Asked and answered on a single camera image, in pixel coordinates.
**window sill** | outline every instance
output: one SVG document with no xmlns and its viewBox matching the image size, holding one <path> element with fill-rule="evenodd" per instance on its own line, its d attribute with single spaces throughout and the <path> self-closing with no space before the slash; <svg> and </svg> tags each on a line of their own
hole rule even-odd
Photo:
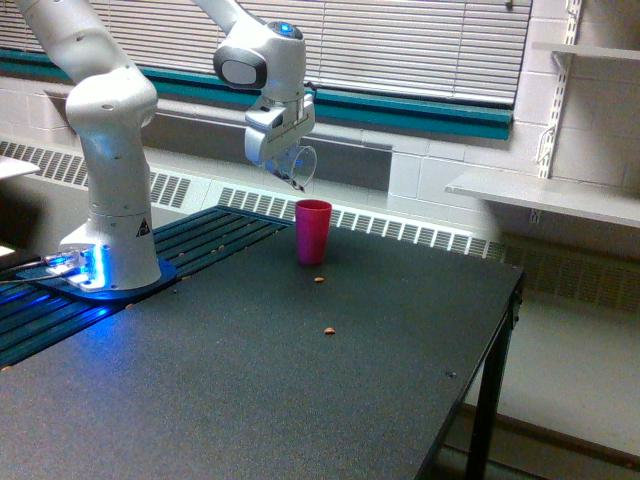
<svg viewBox="0 0 640 480">
<path fill-rule="evenodd" d="M 251 105 L 258 93 L 231 90 L 216 76 L 154 67 L 141 67 L 159 94 L 236 105 Z M 0 49 L 0 73 L 38 79 L 69 80 L 45 54 Z M 454 105 L 384 95 L 316 90 L 320 120 L 364 123 L 372 128 L 507 140 L 513 121 L 509 109 Z"/>
</svg>

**warning label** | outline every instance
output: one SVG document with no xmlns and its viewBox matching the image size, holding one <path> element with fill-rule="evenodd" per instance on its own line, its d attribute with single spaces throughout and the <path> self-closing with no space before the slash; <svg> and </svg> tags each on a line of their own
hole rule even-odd
<svg viewBox="0 0 640 480">
<path fill-rule="evenodd" d="M 149 224 L 147 223 L 147 219 L 143 218 L 140 227 L 138 228 L 138 235 L 136 237 L 144 237 L 151 233 L 151 229 L 149 228 Z"/>
</svg>

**window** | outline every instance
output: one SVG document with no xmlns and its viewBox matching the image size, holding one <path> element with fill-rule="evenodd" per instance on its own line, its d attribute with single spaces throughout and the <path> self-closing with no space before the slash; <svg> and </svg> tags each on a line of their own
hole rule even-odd
<svg viewBox="0 0 640 480">
<path fill-rule="evenodd" d="M 139 65 L 213 72 L 224 34 L 190 0 L 90 0 Z M 532 0 L 240 0 L 305 34 L 322 86 L 513 105 Z M 12 0 L 0 48 L 41 51 Z"/>
</svg>

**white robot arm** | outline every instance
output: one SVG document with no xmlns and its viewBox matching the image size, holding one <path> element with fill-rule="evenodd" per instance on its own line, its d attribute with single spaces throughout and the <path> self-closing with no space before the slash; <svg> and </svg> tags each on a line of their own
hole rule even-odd
<svg viewBox="0 0 640 480">
<path fill-rule="evenodd" d="M 61 250 L 85 253 L 81 273 L 67 280 L 89 292 L 152 284 L 160 269 L 140 129 L 155 113 L 156 90 L 86 0 L 16 3 L 49 58 L 77 83 L 66 111 L 84 151 L 89 218 L 62 240 Z"/>
<path fill-rule="evenodd" d="M 214 57 L 219 77 L 234 88 L 262 90 L 246 114 L 247 158 L 302 189 L 315 170 L 315 152 L 299 146 L 315 122 L 312 97 L 304 93 L 302 33 L 285 22 L 262 22 L 233 0 L 194 1 L 228 35 Z M 61 242 L 62 251 L 83 252 L 82 258 L 51 271 L 64 274 L 80 266 L 66 279 L 88 292 L 150 285 L 161 273 L 140 130 L 156 111 L 155 88 L 87 0 L 16 3 L 49 58 L 77 83 L 66 111 L 84 151 L 89 218 Z"/>
<path fill-rule="evenodd" d="M 232 88 L 261 90 L 247 111 L 245 154 L 294 188 L 315 171 L 315 152 L 300 139 L 315 123 L 313 97 L 304 93 L 302 32 L 286 22 L 266 23 L 233 0 L 193 0 L 227 34 L 214 55 L 218 77 Z M 305 161 L 301 154 L 307 154 Z"/>
</svg>

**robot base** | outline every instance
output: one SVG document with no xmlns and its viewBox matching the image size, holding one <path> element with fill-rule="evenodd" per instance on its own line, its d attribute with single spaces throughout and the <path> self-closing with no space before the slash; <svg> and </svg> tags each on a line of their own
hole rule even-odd
<svg viewBox="0 0 640 480">
<path fill-rule="evenodd" d="M 42 280 L 37 283 L 44 288 L 53 290 L 67 297 L 78 300 L 85 300 L 96 303 L 135 303 L 150 297 L 154 293 L 165 289 L 175 282 L 177 272 L 176 268 L 166 260 L 158 259 L 160 267 L 160 278 L 151 285 L 146 287 L 134 288 L 132 290 L 105 290 L 102 292 L 85 292 L 78 287 L 74 287 L 62 278 L 51 280 Z M 17 276 L 22 279 L 37 278 L 47 275 L 45 267 L 33 268 L 20 272 Z"/>
</svg>

